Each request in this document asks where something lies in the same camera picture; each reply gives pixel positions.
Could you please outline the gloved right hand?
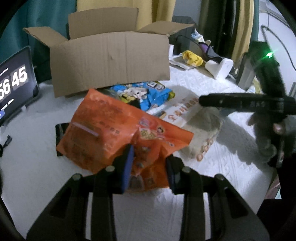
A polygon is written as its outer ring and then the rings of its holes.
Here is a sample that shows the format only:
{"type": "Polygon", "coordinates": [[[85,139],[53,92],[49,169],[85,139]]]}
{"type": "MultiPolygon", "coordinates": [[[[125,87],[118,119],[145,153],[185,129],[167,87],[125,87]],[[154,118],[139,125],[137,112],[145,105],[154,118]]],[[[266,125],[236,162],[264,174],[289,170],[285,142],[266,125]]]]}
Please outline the gloved right hand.
{"type": "Polygon", "coordinates": [[[254,126],[258,151],[270,167],[282,167],[295,159],[295,116],[274,123],[267,113],[254,113],[249,121],[254,126]]]}

